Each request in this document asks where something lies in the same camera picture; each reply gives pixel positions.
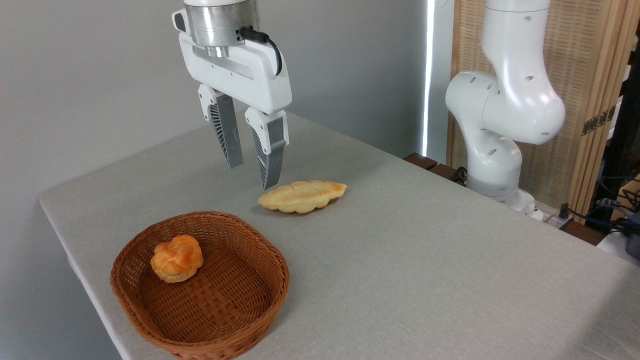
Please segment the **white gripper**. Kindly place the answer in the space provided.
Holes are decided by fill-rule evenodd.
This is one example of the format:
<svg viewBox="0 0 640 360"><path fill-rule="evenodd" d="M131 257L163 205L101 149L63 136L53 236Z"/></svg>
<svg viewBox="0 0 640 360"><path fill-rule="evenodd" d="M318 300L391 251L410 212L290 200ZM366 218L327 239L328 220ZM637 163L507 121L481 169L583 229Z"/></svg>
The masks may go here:
<svg viewBox="0 0 640 360"><path fill-rule="evenodd" d="M281 177L284 148L290 144L287 114L281 111L293 99L284 56L276 55L270 44L249 39L230 47L228 57L209 55L186 29L186 10L172 16L186 69L201 83L203 116L214 126L227 164L231 169L243 164L236 99L250 106L244 116L253 132L262 187L275 186Z"/></svg>

